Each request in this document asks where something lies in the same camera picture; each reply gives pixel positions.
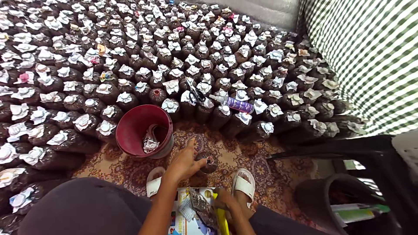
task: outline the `foot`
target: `foot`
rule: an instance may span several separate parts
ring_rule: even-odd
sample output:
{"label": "foot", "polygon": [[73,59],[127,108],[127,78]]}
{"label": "foot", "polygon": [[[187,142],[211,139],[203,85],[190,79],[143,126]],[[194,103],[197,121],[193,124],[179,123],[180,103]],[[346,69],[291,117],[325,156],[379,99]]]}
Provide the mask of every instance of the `foot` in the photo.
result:
{"label": "foot", "polygon": [[[243,178],[247,182],[250,181],[248,176],[246,174],[244,174],[243,172],[238,173],[238,176]],[[246,195],[245,193],[243,193],[241,191],[238,191],[238,190],[235,191],[234,197],[238,201],[238,204],[240,205],[241,210],[244,213],[244,216],[247,219],[250,219],[251,216],[254,214],[254,212],[252,210],[250,210],[247,206],[247,203],[251,203],[251,198],[248,195]]]}

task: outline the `carpet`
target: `carpet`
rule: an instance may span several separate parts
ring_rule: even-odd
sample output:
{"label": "carpet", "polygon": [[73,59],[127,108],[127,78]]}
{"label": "carpet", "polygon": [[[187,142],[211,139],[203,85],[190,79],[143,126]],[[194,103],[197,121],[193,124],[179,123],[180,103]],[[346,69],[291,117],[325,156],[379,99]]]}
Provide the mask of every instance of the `carpet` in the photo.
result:
{"label": "carpet", "polygon": [[230,191],[235,172],[243,167],[252,172],[257,184],[254,205],[262,204],[302,224],[316,227],[293,200],[295,187],[300,182],[310,179],[315,171],[312,160],[288,159],[268,163],[266,158],[270,154],[282,150],[267,141],[241,145],[236,140],[226,140],[219,132],[211,132],[205,126],[195,123],[177,123],[174,129],[174,148],[168,157],[158,160],[134,159],[118,147],[107,144],[103,145],[100,152],[89,156],[75,176],[97,177],[123,185],[136,195],[146,196],[148,173],[157,166],[167,168],[179,149],[182,149],[190,138],[195,137],[196,150],[217,155],[219,166],[216,172],[210,175],[198,172],[189,180],[181,182],[180,187],[224,187]]}

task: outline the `checkered fabric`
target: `checkered fabric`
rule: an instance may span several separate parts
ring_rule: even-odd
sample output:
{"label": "checkered fabric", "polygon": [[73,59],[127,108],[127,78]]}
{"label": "checkered fabric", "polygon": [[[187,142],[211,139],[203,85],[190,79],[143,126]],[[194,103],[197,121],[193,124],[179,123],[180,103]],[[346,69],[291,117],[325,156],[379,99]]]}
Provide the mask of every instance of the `checkered fabric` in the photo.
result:
{"label": "checkered fabric", "polygon": [[418,1],[300,0],[299,32],[336,72],[368,135],[418,128]]}

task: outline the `purple label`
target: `purple label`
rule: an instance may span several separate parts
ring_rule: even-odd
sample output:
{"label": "purple label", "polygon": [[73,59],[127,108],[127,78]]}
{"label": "purple label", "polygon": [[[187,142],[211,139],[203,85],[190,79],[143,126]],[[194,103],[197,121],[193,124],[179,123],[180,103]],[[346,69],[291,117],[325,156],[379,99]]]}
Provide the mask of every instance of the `purple label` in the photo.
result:
{"label": "purple label", "polygon": [[239,101],[231,97],[228,97],[227,105],[232,109],[246,113],[250,113],[254,109],[252,104],[244,101]]}

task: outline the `hand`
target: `hand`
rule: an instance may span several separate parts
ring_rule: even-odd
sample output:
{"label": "hand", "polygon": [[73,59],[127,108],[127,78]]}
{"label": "hand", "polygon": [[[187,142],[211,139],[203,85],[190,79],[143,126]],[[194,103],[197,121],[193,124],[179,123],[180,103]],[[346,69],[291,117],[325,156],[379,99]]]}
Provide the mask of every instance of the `hand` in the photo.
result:
{"label": "hand", "polygon": [[224,188],[215,188],[213,192],[218,194],[215,199],[215,207],[229,210],[231,207],[238,205],[238,201],[228,190]]}
{"label": "hand", "polygon": [[194,175],[200,168],[206,166],[207,159],[201,159],[195,161],[193,155],[197,154],[194,150],[194,138],[189,140],[187,146],[181,149],[171,161],[171,164],[168,166],[166,176],[168,179],[172,179],[175,182],[179,183],[184,179],[190,178]]}

